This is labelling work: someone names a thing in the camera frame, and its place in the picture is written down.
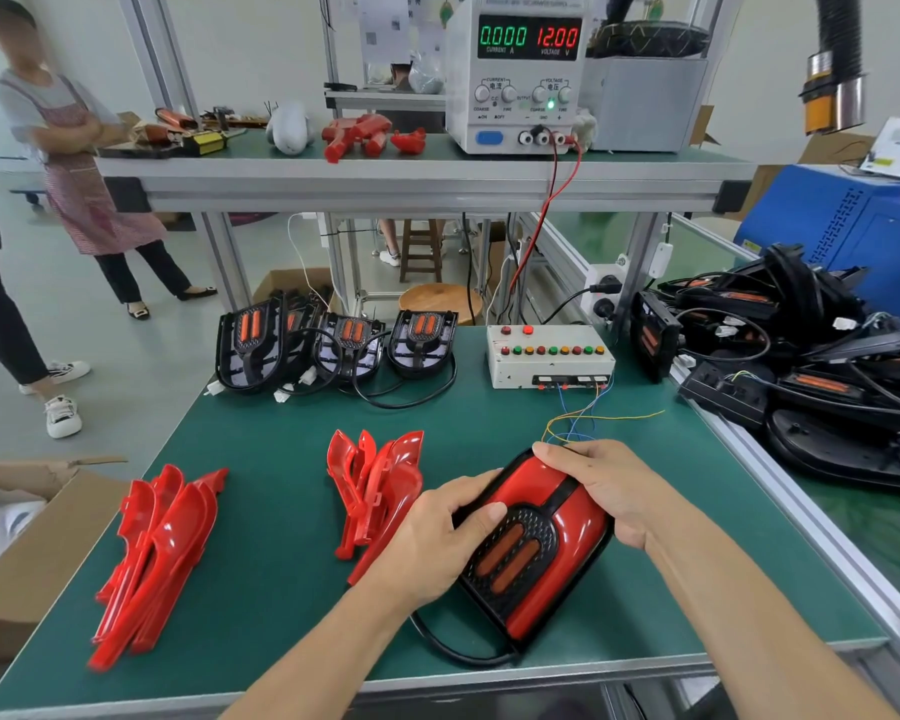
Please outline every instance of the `white control box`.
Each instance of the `white control box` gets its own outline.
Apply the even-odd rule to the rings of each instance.
[[[446,128],[468,154],[565,154],[592,0],[464,0],[447,23]]]
[[[494,389],[593,389],[616,366],[590,325],[487,326],[486,362]]]

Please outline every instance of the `finger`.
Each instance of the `finger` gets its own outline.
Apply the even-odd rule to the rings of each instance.
[[[467,520],[454,531],[454,540],[460,550],[469,558],[477,550],[477,546],[483,543],[487,536],[493,533],[504,516],[507,514],[505,503],[490,503],[470,514]]]
[[[439,497],[441,505],[453,513],[457,508],[476,500],[498,474],[500,474],[499,468],[483,472],[476,477],[457,477],[456,480],[442,484],[435,493]]]
[[[599,446],[593,442],[572,442],[566,447],[539,441],[533,444],[533,454],[544,465],[565,472],[581,482],[595,477],[598,468],[593,463]]]

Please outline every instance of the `wooden stool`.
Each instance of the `wooden stool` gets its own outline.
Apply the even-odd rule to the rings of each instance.
[[[456,313],[458,326],[473,326],[470,320],[470,309],[467,307],[467,286],[453,283],[425,283],[414,285],[400,295],[400,310],[404,311],[453,311]],[[480,317],[484,303],[480,300],[480,292],[470,290],[470,305],[473,315]]]
[[[407,281],[408,273],[433,273],[436,275],[436,282],[444,282],[444,263],[441,259],[441,235],[443,234],[437,227],[436,219],[428,219],[430,226],[427,229],[413,229],[413,222],[410,219],[403,220],[403,251],[400,254],[400,282]],[[410,245],[429,245],[431,253],[429,255],[412,255],[410,254]],[[432,267],[410,267],[411,260],[429,260]]]

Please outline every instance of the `digital display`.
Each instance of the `digital display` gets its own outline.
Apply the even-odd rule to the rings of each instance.
[[[583,22],[579,17],[480,15],[477,58],[576,60]]]

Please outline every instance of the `red wire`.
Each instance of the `red wire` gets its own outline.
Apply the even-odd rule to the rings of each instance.
[[[534,251],[534,245],[537,244],[537,238],[540,236],[540,228],[543,227],[543,220],[547,216],[547,210],[550,208],[550,203],[552,203],[553,200],[561,195],[561,192],[563,192],[564,189],[567,188],[567,184],[573,181],[573,178],[577,175],[577,169],[580,168],[580,163],[584,160],[584,147],[581,146],[576,139],[572,139],[572,141],[576,146],[576,164],[574,165],[573,171],[570,172],[570,176],[567,177],[567,180],[563,182],[562,186],[560,186],[559,189],[550,194],[550,196],[547,197],[547,200],[543,202],[543,206],[540,208],[540,218],[536,221],[536,229],[533,230],[533,235],[529,238],[527,252],[520,259],[520,265],[516,268],[516,272],[513,274],[513,279],[510,280],[509,287],[507,288],[507,290],[510,292],[514,290],[517,278],[520,277],[520,273],[527,265],[527,261],[530,260],[530,253]]]

